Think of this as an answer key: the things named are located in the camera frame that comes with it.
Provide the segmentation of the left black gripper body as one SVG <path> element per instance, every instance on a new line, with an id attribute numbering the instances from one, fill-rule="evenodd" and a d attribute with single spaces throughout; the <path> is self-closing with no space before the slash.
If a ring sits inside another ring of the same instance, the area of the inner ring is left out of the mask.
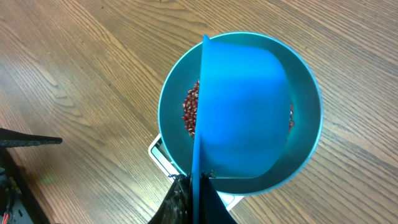
<path id="1" fill-rule="evenodd" d="M 25 168 L 17 165 L 6 148 L 1 148 L 1 223 L 49 224 L 27 185 Z"/>

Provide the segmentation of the blue plastic measuring scoop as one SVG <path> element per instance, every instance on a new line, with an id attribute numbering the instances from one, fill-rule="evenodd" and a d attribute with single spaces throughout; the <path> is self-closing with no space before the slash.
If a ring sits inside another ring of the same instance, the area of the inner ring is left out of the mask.
<path id="1" fill-rule="evenodd" d="M 278 160 L 289 129 L 290 93 L 268 50 L 204 36 L 193 147 L 193 222 L 200 221 L 201 175 L 255 178 Z"/>

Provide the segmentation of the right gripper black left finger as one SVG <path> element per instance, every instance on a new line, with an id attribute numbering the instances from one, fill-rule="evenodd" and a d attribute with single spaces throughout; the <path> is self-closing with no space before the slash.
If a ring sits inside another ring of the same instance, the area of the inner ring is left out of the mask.
<path id="1" fill-rule="evenodd" d="M 192 178 L 172 174 L 174 178 L 158 211 L 148 224 L 189 224 L 192 222 Z"/>

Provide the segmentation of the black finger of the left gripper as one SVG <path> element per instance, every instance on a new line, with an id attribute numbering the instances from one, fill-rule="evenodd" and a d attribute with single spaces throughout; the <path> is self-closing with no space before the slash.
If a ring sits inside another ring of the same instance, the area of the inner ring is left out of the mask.
<path id="1" fill-rule="evenodd" d="M 30 147 L 61 143 L 62 138 L 24 134 L 1 128 L 1 147 Z"/>

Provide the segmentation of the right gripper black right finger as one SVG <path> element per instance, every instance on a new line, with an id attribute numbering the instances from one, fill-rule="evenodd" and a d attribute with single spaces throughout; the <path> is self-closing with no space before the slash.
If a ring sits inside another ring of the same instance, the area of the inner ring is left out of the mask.
<path id="1" fill-rule="evenodd" d="M 200 179 L 200 224 L 236 224 L 210 181 L 213 173 L 202 173 Z"/>

